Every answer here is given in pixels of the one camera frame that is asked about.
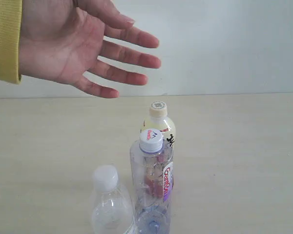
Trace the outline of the yellow sleeved forearm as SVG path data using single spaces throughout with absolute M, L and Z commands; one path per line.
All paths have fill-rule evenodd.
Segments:
M 21 0 L 0 0 L 0 80 L 18 84 Z

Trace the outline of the bare open human hand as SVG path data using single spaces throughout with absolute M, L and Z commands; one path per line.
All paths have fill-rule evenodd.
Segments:
M 99 57 L 151 69 L 160 68 L 160 59 L 111 39 L 144 48 L 159 46 L 155 36 L 136 28 L 134 20 L 110 0 L 24 0 L 19 72 L 101 98 L 117 98 L 119 92 L 90 81 L 85 72 L 128 85 L 147 84 L 146 75 L 117 68 Z

